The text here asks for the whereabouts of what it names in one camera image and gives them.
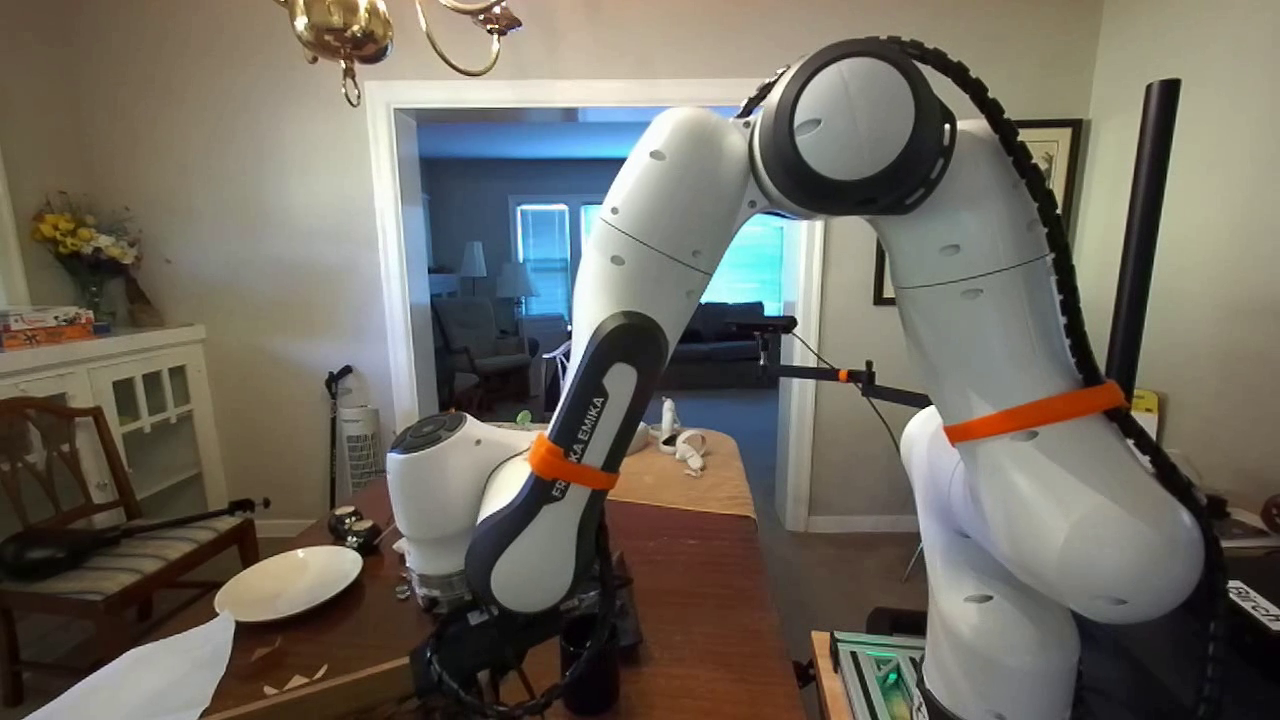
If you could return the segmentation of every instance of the white plate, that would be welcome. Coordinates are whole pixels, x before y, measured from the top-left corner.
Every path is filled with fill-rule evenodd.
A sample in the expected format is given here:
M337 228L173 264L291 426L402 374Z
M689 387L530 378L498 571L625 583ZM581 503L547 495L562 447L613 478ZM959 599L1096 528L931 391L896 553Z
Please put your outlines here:
M360 575L360 566L365 556L343 544L291 546L235 571L212 596L212 608L241 622L273 622L331 599Z

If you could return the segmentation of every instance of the white cabinet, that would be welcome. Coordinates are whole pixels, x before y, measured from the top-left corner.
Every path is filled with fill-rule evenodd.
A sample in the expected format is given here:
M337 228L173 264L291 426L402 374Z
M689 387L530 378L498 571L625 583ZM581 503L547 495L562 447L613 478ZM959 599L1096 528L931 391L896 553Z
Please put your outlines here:
M100 405L148 517L224 506L204 326L0 353L0 396Z

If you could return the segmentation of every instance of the wooden table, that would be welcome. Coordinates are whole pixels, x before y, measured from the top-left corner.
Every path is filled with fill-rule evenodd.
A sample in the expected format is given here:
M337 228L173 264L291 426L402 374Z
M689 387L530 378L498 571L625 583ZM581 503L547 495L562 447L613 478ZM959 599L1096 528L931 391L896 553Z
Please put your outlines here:
M646 447L625 463L621 484L629 484L629 470L652 478L655 470L671 469L671 484L689 484L691 491L701 491L701 484L724 484L724 474L735 474L743 487L735 442L719 433L707 433L707 447L710 456L705 474L689 474L676 461ZM616 717L802 717L799 688L781 643L781 622L767 602L754 520L741 506L652 506L642 503L642 491L621 495L631 498L607 503L607 528L613 546L625 553L631 566L642 646L621 669ZM379 484L356 495L356 503L365 517L390 528L389 491ZM289 674L324 674L318 684L289 692L307 696L324 684L343 684L360 671L398 664L418 639L432 636L432 615L425 615L411 599L397 599L397 583L398 556L379 553L365 564L360 583L331 602L295 619L241 628L226 674L212 698L212 717L273 717L273 698L265 702L265 684L279 688Z

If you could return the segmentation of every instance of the chandelier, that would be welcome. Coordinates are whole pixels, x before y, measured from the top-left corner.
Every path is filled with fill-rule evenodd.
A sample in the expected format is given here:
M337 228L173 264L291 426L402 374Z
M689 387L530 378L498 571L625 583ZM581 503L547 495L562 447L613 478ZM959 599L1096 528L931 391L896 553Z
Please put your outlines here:
M356 65L379 65L390 46L390 14L389 0L276 0L289 11L291 37L314 60L341 65L341 90L350 108L360 108ZM488 75L504 55L504 37L518 29L518 14L504 0L437 0L454 14L468 14L488 37L488 55L480 65L459 65L432 32L425 0L415 2L415 24L439 65L459 75Z

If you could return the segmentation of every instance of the white wall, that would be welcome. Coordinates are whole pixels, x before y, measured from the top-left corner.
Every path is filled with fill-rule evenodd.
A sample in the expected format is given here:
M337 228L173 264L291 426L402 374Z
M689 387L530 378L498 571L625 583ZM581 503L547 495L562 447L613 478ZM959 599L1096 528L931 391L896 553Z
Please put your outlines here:
M1245 498L1280 491L1275 32L1270 0L1106 0L1081 222L1081 278L1105 353L1145 84L1174 75L1140 383L1168 391L1163 442L1186 456L1186 470Z
M365 75L449 75L411 32L411 2L390 6L398 44ZM1011 117L1084 117L1098 0L535 0L518 14L496 71L506 81L767 75L839 37L901 32L962 55ZM356 363L389 408L369 124L341 103L337 66L305 65L269 0L0 0L0 29L15 214L48 187L131 204L157 304L209 325L233 495L273 491L276 517L314 517L324 372ZM913 383L896 316L869 308L861 228L833 228L829 326L806 334ZM28 267L33 295L69 293L39 259ZM843 387L818 391L813 495L823 517L902 506L891 447Z

